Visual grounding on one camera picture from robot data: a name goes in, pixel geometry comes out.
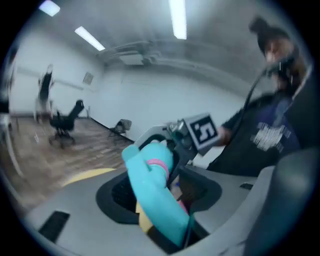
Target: headphones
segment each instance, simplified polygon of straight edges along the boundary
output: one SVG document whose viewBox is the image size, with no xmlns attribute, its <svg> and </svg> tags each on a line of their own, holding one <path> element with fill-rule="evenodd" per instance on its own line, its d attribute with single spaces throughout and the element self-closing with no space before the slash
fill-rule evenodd
<svg viewBox="0 0 320 256">
<path fill-rule="evenodd" d="M 284 92 L 289 96 L 293 96 L 295 94 L 301 82 L 299 74 L 297 72 L 292 72 L 292 66 L 298 56 L 299 49 L 295 46 L 291 54 L 270 65 L 265 70 L 265 75 L 267 77 L 270 78 L 272 75 L 276 75 L 281 80 L 285 81 L 285 88 L 280 89 L 279 92 Z"/>
</svg>

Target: black office chair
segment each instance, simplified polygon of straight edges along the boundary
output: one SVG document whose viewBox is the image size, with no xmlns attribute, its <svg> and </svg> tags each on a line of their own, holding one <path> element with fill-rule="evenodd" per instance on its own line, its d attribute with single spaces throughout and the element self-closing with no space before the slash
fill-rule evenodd
<svg viewBox="0 0 320 256">
<path fill-rule="evenodd" d="M 74 108 L 71 110 L 68 116 L 61 116 L 57 112 L 57 116 L 54 116 L 50 120 L 50 125 L 56 129 L 55 135 L 49 138 L 49 143 L 52 145 L 53 141 L 59 140 L 60 147 L 65 147 L 64 140 L 71 140 L 75 144 L 75 139 L 69 134 L 75 128 L 75 119 L 79 116 L 81 111 L 85 108 L 84 102 L 79 99 L 76 101 Z"/>
<path fill-rule="evenodd" d="M 110 133 L 107 138 L 116 135 L 126 135 L 127 131 L 130 130 L 132 122 L 127 119 L 121 119 L 113 128 L 110 128 Z"/>
</svg>

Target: fluorescent light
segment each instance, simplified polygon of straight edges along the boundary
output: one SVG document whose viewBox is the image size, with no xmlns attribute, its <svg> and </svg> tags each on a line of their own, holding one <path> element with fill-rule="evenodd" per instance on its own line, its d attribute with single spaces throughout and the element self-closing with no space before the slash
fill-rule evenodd
<svg viewBox="0 0 320 256">
<path fill-rule="evenodd" d="M 185 0 L 169 0 L 173 34 L 178 39 L 187 39 Z"/>
<path fill-rule="evenodd" d="M 53 17 L 60 11 L 60 7 L 50 0 L 44 1 L 40 5 L 39 9 L 45 12 L 46 14 L 50 15 L 51 17 Z"/>
<path fill-rule="evenodd" d="M 105 47 L 101 43 L 99 43 L 99 41 L 95 39 L 88 31 L 86 31 L 83 26 L 78 27 L 74 32 L 76 32 L 80 37 L 86 40 L 98 51 L 102 51 L 105 49 Z"/>
</svg>

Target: black slot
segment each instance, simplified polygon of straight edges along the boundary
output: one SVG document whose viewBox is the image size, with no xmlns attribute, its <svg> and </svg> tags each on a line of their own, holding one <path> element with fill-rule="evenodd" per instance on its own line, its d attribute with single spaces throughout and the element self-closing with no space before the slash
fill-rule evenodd
<svg viewBox="0 0 320 256">
<path fill-rule="evenodd" d="M 179 169 L 179 175 L 181 200 L 189 214 L 208 210 L 221 197 L 222 188 L 214 180 L 187 168 Z"/>
<path fill-rule="evenodd" d="M 253 186 L 254 186 L 254 185 L 249 184 L 249 183 L 243 183 L 243 184 L 240 186 L 240 188 L 243 188 L 243 189 L 245 189 L 245 190 L 251 190 Z"/>
<path fill-rule="evenodd" d="M 60 233 L 64 229 L 68 219 L 69 213 L 62 211 L 54 211 L 46 222 L 39 229 L 39 233 L 49 241 L 56 243 Z"/>
<path fill-rule="evenodd" d="M 127 172 L 104 183 L 98 189 L 95 200 L 100 210 L 113 221 L 139 224 L 139 214 L 136 213 L 137 199 Z"/>
<path fill-rule="evenodd" d="M 155 226 L 152 226 L 146 234 L 157 246 L 169 255 L 192 246 L 209 235 L 209 233 L 194 219 L 188 225 L 188 230 L 184 238 L 184 246 L 182 247 L 178 247 L 171 242 Z"/>
</svg>

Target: small sign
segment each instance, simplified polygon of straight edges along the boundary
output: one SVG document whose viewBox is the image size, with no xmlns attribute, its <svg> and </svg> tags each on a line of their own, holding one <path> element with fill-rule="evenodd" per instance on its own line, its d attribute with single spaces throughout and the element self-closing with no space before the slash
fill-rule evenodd
<svg viewBox="0 0 320 256">
<path fill-rule="evenodd" d="M 87 85 L 91 85 L 93 79 L 94 79 L 94 76 L 91 73 L 87 72 L 85 73 L 83 83 Z"/>
<path fill-rule="evenodd" d="M 190 123 L 190 127 L 200 147 L 218 135 L 209 115 Z"/>
</svg>

